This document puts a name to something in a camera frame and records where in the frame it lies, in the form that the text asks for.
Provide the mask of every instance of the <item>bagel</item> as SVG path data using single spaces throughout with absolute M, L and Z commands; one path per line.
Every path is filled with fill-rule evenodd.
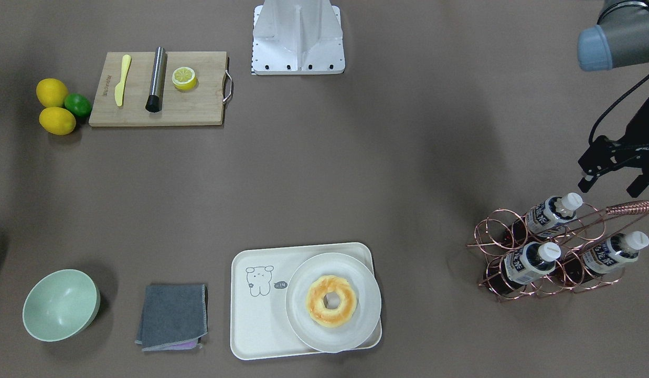
M 341 300 L 335 309 L 329 309 L 324 304 L 324 296 L 329 292 L 334 292 Z M 310 318 L 319 325 L 335 328 L 350 321 L 357 308 L 357 296 L 345 278 L 322 276 L 310 285 L 305 297 L 305 308 Z

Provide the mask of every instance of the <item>cartoon drawing on tray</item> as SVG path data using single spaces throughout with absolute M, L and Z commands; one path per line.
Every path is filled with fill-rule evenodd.
M 250 286 L 250 294 L 253 297 L 268 295 L 271 292 L 272 271 L 273 265 L 245 268 L 245 272 L 247 272 L 247 283 Z

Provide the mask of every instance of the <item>gray cloth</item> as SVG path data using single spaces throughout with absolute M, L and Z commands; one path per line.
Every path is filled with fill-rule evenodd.
M 142 351 L 188 349 L 207 333 L 205 285 L 149 285 L 135 344 Z

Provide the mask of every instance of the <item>white tray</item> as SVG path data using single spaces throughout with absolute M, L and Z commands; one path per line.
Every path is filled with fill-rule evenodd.
M 231 351 L 236 357 L 257 360 L 321 353 L 303 344 L 293 332 L 284 300 L 286 285 L 296 269 L 309 258 L 326 252 L 353 256 L 373 272 L 370 250 L 361 243 L 250 249 L 233 259 Z M 248 273 L 248 268 L 254 268 L 254 272 Z M 375 347 L 381 337 L 382 325 L 378 320 L 370 337 L 353 350 Z

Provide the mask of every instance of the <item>lime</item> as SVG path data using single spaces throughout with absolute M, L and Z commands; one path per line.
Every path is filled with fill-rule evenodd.
M 68 95 L 68 88 L 58 79 L 43 79 L 37 83 L 37 100 L 45 107 L 63 106 L 63 101 Z
M 190 67 L 180 67 L 173 71 L 173 84 L 180 91 L 188 91 L 196 86 L 196 72 Z
M 91 114 L 91 102 L 79 93 L 67 95 L 63 101 L 63 105 L 66 106 L 66 109 L 70 110 L 70 113 L 80 118 L 86 118 Z
M 39 124 L 51 134 L 70 134 L 75 129 L 75 116 L 63 108 L 44 108 L 39 114 Z

